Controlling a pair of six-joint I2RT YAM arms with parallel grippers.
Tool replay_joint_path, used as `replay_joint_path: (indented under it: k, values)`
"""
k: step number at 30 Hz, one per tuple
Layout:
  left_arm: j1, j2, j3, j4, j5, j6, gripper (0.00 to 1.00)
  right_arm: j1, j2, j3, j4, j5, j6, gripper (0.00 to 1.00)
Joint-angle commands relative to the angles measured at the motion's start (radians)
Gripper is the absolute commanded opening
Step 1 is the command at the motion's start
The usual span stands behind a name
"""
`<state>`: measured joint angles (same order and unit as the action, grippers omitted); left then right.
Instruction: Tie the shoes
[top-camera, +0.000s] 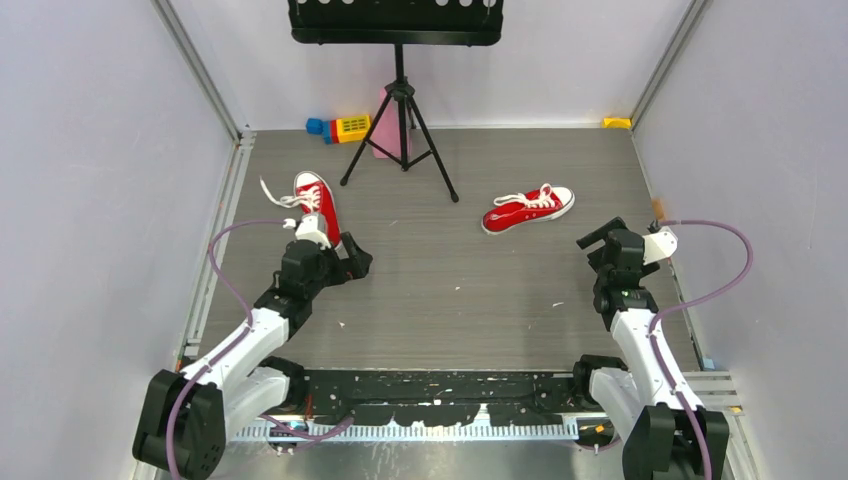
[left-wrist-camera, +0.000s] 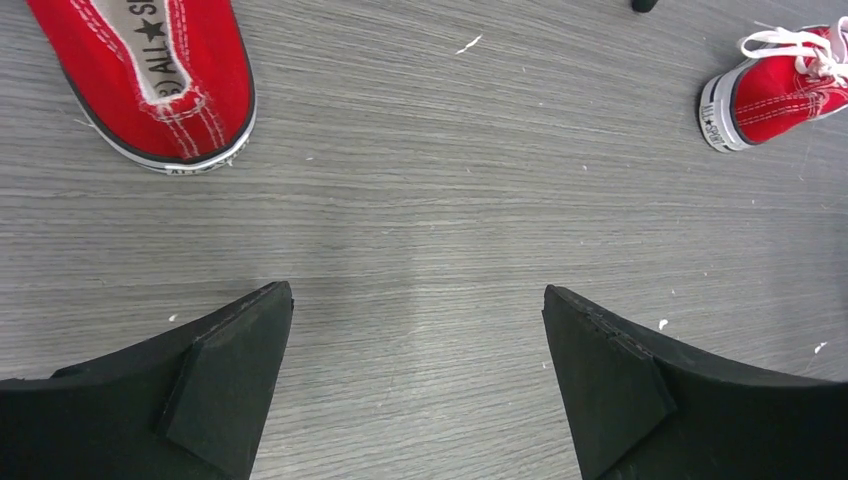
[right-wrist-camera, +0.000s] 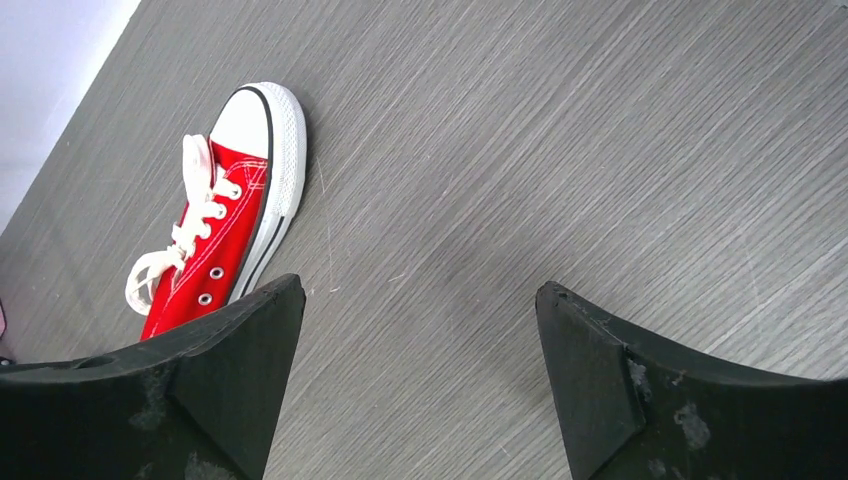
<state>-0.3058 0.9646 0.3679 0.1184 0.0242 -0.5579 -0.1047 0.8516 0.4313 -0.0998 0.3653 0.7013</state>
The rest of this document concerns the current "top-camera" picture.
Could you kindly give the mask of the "red sneaker with laces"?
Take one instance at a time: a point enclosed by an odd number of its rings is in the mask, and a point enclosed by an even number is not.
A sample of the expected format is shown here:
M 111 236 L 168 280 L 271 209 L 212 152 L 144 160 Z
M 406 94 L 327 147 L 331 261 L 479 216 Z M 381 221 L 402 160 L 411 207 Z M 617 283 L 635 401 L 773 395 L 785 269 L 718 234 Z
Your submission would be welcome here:
M 304 214 L 320 213 L 327 225 L 327 236 L 332 246 L 341 247 L 341 231 L 334 196 L 329 184 L 317 173 L 302 171 L 293 180 L 292 194 L 275 197 L 263 178 L 260 186 L 266 197 L 283 208 L 300 208 Z

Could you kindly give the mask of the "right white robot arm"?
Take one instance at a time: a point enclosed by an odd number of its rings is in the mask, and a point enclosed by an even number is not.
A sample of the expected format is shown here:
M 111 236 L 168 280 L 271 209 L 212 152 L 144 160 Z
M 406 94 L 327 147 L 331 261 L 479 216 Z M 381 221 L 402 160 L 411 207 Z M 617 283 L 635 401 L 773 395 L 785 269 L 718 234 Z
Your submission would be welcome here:
M 572 400 L 607 414 L 623 444 L 625 478 L 722 478 L 727 420 L 684 378 L 656 317 L 660 309 L 641 284 L 676 251 L 675 234 L 654 225 L 640 235 L 615 217 L 576 243 L 596 274 L 594 309 L 623 355 L 583 355 L 573 369 Z

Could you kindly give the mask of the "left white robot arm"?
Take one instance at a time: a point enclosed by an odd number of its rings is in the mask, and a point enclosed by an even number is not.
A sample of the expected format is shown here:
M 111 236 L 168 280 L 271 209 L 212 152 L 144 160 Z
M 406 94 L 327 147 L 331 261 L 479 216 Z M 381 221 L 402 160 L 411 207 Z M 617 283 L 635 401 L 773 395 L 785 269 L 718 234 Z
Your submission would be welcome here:
M 325 288 L 366 277 L 373 257 L 344 232 L 333 247 L 290 242 L 269 288 L 245 320 L 206 356 L 150 380 L 133 457 L 175 479 L 207 479 L 227 443 L 272 408 L 298 412 L 307 398 L 300 365 L 273 356 L 305 324 Z

